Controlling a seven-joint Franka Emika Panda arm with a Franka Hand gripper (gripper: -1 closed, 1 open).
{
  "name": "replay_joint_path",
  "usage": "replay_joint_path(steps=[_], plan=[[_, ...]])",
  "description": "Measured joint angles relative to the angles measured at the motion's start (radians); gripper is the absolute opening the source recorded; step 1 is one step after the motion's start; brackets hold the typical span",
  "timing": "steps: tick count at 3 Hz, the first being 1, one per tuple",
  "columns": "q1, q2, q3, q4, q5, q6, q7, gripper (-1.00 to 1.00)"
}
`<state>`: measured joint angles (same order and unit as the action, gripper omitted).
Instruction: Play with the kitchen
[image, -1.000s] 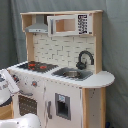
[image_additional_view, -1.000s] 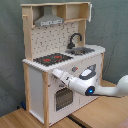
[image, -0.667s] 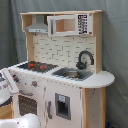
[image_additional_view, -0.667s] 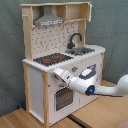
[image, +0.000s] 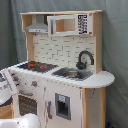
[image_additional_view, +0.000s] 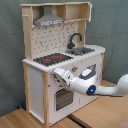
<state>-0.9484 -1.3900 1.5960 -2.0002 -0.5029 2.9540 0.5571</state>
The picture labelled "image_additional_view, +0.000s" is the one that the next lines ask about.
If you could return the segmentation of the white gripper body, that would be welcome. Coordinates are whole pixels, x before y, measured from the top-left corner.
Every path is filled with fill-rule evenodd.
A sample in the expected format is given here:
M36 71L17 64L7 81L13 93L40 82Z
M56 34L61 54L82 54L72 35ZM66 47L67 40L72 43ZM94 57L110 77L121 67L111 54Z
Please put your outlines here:
M71 83L73 79L75 78L75 76L69 70L65 70L62 68L56 68L53 71L53 74L62 83L63 87L72 89Z

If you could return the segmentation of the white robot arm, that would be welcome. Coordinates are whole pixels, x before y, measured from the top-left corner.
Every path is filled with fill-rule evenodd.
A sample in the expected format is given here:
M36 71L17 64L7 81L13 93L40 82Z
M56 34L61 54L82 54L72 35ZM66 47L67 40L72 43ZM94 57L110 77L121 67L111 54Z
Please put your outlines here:
M98 83L95 69L87 68L79 77L62 68L56 68L54 73L66 83L67 87L83 95L114 97L128 95L128 74L123 75L115 87L105 87Z

